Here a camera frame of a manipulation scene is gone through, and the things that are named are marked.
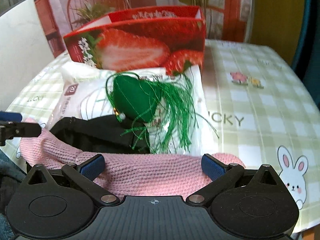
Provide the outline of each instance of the strawberry box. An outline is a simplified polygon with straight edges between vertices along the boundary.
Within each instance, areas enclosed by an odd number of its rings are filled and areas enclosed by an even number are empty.
[[[73,61],[117,72],[165,67],[176,75],[203,66],[205,19],[198,6],[155,6],[109,13],[64,37]]]

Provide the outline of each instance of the bunny illustration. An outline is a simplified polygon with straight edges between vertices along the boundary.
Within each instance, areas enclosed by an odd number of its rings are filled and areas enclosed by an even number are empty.
[[[282,168],[279,177],[287,186],[300,210],[307,198],[306,181],[303,175],[307,172],[308,160],[302,155],[293,165],[291,154],[286,147],[281,145],[278,148],[278,161]]]

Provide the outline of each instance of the green tassel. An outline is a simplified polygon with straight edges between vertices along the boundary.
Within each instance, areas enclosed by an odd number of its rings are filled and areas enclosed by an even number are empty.
[[[120,79],[119,77],[121,75],[125,75],[125,78]],[[108,82],[114,76],[114,90],[109,93]],[[137,130],[142,130],[139,136],[137,136],[138,138],[132,148],[136,146],[137,142],[142,139],[143,136],[146,136],[147,131],[146,127],[134,127],[134,123],[137,121],[148,123],[155,121],[156,107],[161,105],[160,102],[161,99],[163,99],[164,105],[161,106],[164,109],[164,115],[159,125],[161,131],[157,129],[157,132],[159,136],[159,133],[165,129],[166,134],[163,139],[159,137],[159,143],[155,145],[154,148],[149,145],[151,152],[168,152],[169,142],[172,140],[172,134],[175,131],[177,131],[179,137],[179,147],[185,151],[189,150],[189,146],[191,145],[189,138],[190,127],[198,127],[196,116],[200,115],[196,113],[194,108],[192,82],[184,73],[181,74],[181,77],[184,79],[185,85],[178,81],[164,82],[158,79],[155,81],[142,80],[137,74],[131,72],[116,73],[107,79],[106,94],[115,109],[119,122],[122,122],[120,113],[124,113],[125,116],[134,119],[132,127],[127,129],[124,134],[130,132],[135,134]],[[212,127],[208,121],[207,123],[216,132],[215,128]]]

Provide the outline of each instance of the green and white plaid pattern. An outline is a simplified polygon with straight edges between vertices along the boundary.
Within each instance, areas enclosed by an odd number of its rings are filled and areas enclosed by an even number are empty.
[[[220,137],[214,137],[216,151],[238,156],[248,169],[269,163],[278,173],[281,145],[293,164],[306,156],[307,199],[294,231],[320,223],[320,112],[301,81],[269,47],[206,41],[204,58],[206,105]]]

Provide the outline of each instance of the brown logo on package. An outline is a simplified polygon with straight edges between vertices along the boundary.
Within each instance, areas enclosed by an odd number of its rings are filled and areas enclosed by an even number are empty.
[[[79,84],[74,84],[74,85],[71,85],[67,88],[66,90],[66,93],[64,94],[65,96],[71,96],[73,95],[76,90],[77,90],[77,87],[78,87]]]

